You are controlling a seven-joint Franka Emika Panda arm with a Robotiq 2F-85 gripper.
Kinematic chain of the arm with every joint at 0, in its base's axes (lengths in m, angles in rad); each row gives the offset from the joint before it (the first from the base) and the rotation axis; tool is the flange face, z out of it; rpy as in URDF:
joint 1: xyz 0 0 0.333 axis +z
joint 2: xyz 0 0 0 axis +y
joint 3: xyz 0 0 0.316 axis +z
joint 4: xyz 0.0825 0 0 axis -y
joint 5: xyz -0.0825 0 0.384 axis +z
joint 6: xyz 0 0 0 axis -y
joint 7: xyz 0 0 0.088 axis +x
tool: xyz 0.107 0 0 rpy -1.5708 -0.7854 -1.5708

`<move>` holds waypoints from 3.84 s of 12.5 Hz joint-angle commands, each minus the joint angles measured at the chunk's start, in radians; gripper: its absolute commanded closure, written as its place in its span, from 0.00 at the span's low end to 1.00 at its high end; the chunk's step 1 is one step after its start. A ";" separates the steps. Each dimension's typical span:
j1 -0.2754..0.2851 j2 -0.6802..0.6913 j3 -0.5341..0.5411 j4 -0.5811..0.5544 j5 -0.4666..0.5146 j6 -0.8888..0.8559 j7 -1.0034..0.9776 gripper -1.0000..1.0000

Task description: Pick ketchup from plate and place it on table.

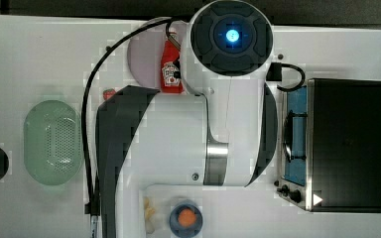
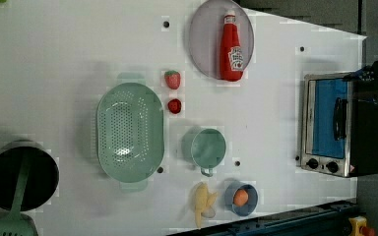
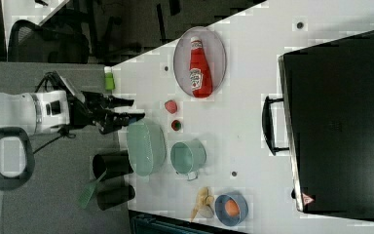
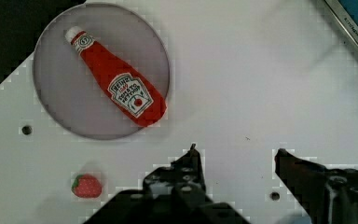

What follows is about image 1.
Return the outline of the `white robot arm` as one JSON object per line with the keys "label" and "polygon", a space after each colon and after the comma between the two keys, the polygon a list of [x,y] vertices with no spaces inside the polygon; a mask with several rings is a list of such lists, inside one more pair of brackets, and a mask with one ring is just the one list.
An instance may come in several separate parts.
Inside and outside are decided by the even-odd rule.
{"label": "white robot arm", "polygon": [[143,237],[150,185],[247,186],[263,173],[277,144],[272,58],[266,16],[216,0],[187,24],[177,58],[184,92],[127,85],[99,106],[103,238]]}

